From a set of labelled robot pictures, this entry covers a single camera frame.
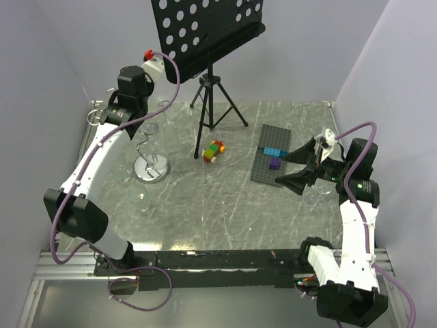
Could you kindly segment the clear wine glass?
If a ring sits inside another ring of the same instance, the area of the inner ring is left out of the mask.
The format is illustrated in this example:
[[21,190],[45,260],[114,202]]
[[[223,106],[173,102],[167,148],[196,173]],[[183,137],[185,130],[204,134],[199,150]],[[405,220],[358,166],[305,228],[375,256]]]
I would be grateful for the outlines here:
[[302,201],[305,206],[310,208],[316,207],[323,199],[325,199],[333,188],[326,181],[316,182],[313,186],[307,187],[302,195]]
[[159,126],[153,122],[147,123],[145,126],[145,136],[145,153],[159,154],[162,150]]

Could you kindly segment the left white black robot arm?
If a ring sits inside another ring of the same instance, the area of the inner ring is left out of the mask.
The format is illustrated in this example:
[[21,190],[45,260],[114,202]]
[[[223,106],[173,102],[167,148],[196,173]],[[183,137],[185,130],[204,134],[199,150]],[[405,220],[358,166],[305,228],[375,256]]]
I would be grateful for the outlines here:
[[109,226],[108,215],[96,202],[112,165],[124,146],[134,137],[147,114],[147,98],[155,80],[143,66],[127,66],[117,77],[118,88],[103,111],[95,137],[72,175],[58,189],[48,189],[44,205],[52,222],[50,252],[57,264],[67,263],[57,257],[56,234],[79,238],[110,258],[110,265],[120,275],[135,266],[133,246]]

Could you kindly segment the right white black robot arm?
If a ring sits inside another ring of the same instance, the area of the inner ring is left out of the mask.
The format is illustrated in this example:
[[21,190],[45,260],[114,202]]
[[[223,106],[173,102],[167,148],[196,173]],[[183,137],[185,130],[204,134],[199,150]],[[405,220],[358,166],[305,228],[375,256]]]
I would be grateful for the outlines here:
[[380,188],[371,179],[378,147],[354,138],[340,161],[322,158],[326,147],[310,139],[301,148],[286,154],[284,161],[303,164],[302,171],[279,176],[275,181],[298,195],[317,179],[335,183],[342,218],[341,259],[333,246],[318,237],[301,244],[299,267],[315,273],[319,286],[316,308],[319,316],[356,327],[368,327],[388,308],[380,294],[375,261],[374,230],[380,205]]

